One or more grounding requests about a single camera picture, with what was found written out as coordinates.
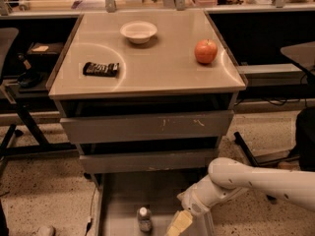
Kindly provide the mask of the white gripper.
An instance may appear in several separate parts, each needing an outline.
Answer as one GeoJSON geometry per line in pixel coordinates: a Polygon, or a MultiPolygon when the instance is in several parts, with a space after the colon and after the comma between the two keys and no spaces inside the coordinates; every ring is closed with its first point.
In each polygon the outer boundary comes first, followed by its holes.
{"type": "Polygon", "coordinates": [[[211,207],[225,201],[229,194],[229,189],[215,184],[209,176],[193,184],[177,196],[185,210],[173,216],[165,236],[180,236],[192,224],[193,216],[208,213],[211,207]]]}

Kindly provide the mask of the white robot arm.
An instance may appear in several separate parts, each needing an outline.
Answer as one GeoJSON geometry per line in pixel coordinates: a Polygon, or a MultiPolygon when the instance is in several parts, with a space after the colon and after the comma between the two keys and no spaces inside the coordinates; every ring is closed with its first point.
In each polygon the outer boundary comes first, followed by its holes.
{"type": "Polygon", "coordinates": [[[216,204],[258,190],[268,196],[315,210],[315,173],[245,165],[219,157],[208,166],[208,174],[177,196],[183,210],[178,211],[165,236],[181,236],[195,217],[206,217],[216,204]]]}

